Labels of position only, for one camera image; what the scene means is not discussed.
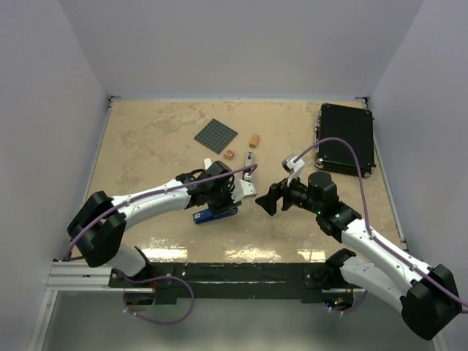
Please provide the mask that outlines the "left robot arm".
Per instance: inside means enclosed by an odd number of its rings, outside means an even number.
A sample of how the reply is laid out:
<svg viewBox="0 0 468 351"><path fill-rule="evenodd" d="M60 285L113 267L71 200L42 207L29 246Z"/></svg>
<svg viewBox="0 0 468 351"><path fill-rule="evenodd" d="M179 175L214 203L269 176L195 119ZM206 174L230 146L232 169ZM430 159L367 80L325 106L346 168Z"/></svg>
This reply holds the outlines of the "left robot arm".
<svg viewBox="0 0 468 351"><path fill-rule="evenodd" d="M166 184L132 195L95 192L67 228L70 249L78 249L91 268L109 265L136 287L151 280L151 264L137 247L123 244L124 233L135 225L171 211L208 206L218 216L237 208L250 195L251 185L236 178L223 162L208 169L182 173Z"/></svg>

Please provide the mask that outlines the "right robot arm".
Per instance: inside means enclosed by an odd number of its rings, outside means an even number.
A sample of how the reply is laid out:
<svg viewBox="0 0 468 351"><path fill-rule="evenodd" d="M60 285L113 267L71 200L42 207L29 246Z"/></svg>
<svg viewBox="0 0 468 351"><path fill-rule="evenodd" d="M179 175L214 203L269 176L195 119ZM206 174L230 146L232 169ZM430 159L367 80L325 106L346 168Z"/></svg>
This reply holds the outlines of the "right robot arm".
<svg viewBox="0 0 468 351"><path fill-rule="evenodd" d="M325 277L330 285L362 287L392 306L425 340L463 313L451 271L442 264L431 267L367 228L365 219L340 201L330 174L312 173L307 184L284 179L255 202L273 216L279 200L283 211L295 206L315 214L326 235L354 250L341 250L328 259Z"/></svg>

